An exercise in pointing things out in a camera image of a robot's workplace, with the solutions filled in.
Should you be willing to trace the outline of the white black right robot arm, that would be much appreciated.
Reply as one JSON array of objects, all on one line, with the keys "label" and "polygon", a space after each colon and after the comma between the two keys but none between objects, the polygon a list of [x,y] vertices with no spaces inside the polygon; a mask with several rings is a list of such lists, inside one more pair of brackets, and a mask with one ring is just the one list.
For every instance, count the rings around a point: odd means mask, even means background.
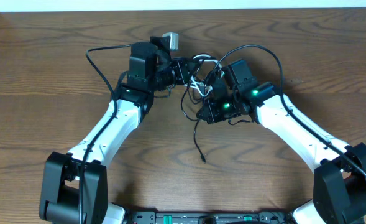
[{"label": "white black right robot arm", "polygon": [[270,82],[228,85],[205,99],[196,116],[213,124],[249,115],[304,160],[314,175],[313,197],[290,213],[293,223],[355,223],[366,216],[366,144],[330,135]]}]

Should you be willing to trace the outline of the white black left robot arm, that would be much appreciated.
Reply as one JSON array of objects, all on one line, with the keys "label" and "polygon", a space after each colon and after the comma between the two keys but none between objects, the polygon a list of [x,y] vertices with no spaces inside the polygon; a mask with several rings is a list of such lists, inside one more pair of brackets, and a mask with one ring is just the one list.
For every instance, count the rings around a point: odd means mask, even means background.
[{"label": "white black left robot arm", "polygon": [[126,210],[108,200],[107,169],[128,135],[149,113],[156,91],[187,85],[199,57],[172,58],[169,50],[133,47],[103,117],[66,154],[53,152],[43,173],[39,217],[51,223],[123,223]]}]

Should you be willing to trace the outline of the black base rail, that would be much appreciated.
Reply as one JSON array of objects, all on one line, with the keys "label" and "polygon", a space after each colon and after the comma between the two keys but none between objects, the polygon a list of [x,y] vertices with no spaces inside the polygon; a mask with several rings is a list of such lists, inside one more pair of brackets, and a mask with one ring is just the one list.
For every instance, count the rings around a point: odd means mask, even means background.
[{"label": "black base rail", "polygon": [[285,212],[249,213],[178,213],[132,211],[125,214],[122,224],[230,224],[230,223],[295,223]]}]

